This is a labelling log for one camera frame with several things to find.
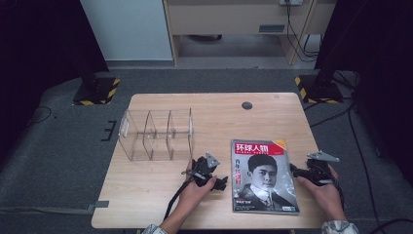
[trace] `magazine cover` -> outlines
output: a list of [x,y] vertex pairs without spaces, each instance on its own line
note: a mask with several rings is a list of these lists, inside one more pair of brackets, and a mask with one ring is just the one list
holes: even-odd
[[233,139],[233,211],[298,215],[285,141]]

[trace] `power strip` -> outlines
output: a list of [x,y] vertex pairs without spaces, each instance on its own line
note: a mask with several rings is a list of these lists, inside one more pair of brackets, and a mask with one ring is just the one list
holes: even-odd
[[303,5],[304,0],[280,0],[280,5],[286,6],[287,4],[290,6],[301,6]]

